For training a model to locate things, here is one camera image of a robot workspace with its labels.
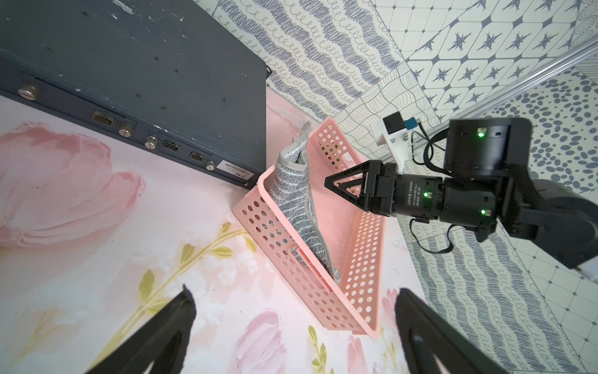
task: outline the table surface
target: table surface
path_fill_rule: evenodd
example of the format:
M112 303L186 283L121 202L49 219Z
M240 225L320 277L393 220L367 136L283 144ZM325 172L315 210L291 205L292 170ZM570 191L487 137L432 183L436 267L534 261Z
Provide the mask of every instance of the table surface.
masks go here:
M424 295L395 219L381 336L327 330L246 239L246 190L1 96L0 113L0 372L83 373L183 284L183 373L408 372L393 304ZM307 121L267 91L269 165ZM224 255L202 252L214 242Z

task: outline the screw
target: screw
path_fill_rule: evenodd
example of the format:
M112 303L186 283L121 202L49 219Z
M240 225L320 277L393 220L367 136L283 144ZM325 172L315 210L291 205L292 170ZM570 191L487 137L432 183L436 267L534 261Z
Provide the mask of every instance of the screw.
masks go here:
M124 126L122 129L120 129L120 130L118 131L118 133L119 133L121 136L123 136L123 137L125 137L125 138L128 138L128 137L130 137L130 136L131 136L131 134L133 133L133 129L132 129L131 127L128 127L128 126Z
M148 136L145 142L145 147L150 150L155 150L156 145L158 145L158 139L153 136Z
M30 84L24 84L19 88L19 95L27 100L35 100L38 95L38 90Z

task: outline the perforated basket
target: perforated basket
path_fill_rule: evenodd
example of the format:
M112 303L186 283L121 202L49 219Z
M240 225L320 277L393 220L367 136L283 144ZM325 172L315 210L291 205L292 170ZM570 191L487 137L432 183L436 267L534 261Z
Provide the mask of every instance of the perforated basket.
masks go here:
M318 225L341 274L340 285L268 194L275 166L260 176L257 186L233 212L326 328L377 337L386 220L362 211L324 187L327 176L366 158L353 149L330 117L310 134L307 152ZM291 253L295 247L305 265Z

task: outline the towel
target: towel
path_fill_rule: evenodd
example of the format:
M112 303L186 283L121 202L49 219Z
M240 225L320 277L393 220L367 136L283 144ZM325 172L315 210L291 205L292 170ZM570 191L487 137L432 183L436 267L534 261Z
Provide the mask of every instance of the towel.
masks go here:
M303 125L299 138L293 139L293 143L280 152L269 192L324 269L339 284L340 274L332 263L326 242L318 229L312 189L309 186L309 161L306 150L308 136L309 122ZM291 248L291 253L300 264L307 266L297 253L296 247Z

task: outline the yellow-green leaf print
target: yellow-green leaf print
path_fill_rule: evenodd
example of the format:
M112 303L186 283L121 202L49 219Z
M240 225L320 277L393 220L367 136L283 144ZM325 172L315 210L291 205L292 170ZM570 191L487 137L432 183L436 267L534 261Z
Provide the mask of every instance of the yellow-green leaf print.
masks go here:
M179 264L184 264L185 262L189 261L191 256L193 256L193 251L195 251L194 246L191 244L185 244L181 252L181 260L179 261Z
M251 240L251 239L249 239L247 236L245 236L245 244L247 245L247 248L249 248L253 252L257 252L258 251L258 249L255 246L254 241Z
M326 365L326 346L324 343L322 343L322 346L320 347L320 362L322 363L322 366Z
M141 303L145 304L145 301L150 296L151 292L154 290L155 287L155 276L154 272L148 270L145 272L143 277L141 278L141 282L139 283L139 298L141 299Z
M316 335L316 329L312 325L309 325L307 330L309 331L309 337L312 338L312 343L318 347L318 336Z
M222 229L220 229L220 232L218 233L219 235L224 234L225 232L228 231L228 229L230 228L230 222L226 222L222 225Z
M233 256L233 250L229 247L218 247L210 250L210 254L221 259L229 259Z

